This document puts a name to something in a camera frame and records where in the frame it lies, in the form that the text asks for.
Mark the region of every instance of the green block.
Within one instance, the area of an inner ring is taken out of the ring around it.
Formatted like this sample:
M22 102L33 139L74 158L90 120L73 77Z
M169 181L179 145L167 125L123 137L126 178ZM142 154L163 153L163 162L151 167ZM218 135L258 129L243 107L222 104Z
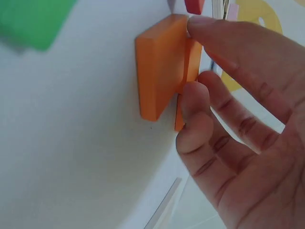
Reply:
M0 36L38 50L53 43L76 0L0 0Z

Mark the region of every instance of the yellow circle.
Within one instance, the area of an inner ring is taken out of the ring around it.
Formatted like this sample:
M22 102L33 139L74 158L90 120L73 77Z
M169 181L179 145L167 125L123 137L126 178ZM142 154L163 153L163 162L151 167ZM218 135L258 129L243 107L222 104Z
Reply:
M297 3L299 3L301 6L305 7L305 0L295 0Z

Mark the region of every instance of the white curved surface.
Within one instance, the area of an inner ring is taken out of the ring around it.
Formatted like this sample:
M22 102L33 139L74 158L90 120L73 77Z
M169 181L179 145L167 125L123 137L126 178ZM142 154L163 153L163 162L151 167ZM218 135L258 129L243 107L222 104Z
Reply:
M47 53L0 44L1 228L140 229L186 181L175 100L157 123L139 115L134 38L169 14L166 0L79 0Z

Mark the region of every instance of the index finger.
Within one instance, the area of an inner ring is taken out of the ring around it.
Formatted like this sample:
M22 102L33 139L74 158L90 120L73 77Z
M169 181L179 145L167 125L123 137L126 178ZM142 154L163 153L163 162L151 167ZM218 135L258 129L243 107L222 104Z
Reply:
M263 79L282 93L291 107L305 100L303 46L248 22L196 16L190 18L188 31L241 85L248 76L254 76L252 80Z

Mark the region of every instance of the hand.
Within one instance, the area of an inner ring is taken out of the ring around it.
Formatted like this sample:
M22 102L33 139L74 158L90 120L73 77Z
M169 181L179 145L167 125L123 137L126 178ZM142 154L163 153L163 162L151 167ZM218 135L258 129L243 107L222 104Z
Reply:
M176 142L183 162L229 229L304 229L305 48L247 22L195 17L188 30L285 129L264 125L216 74L203 72L183 92L186 125Z

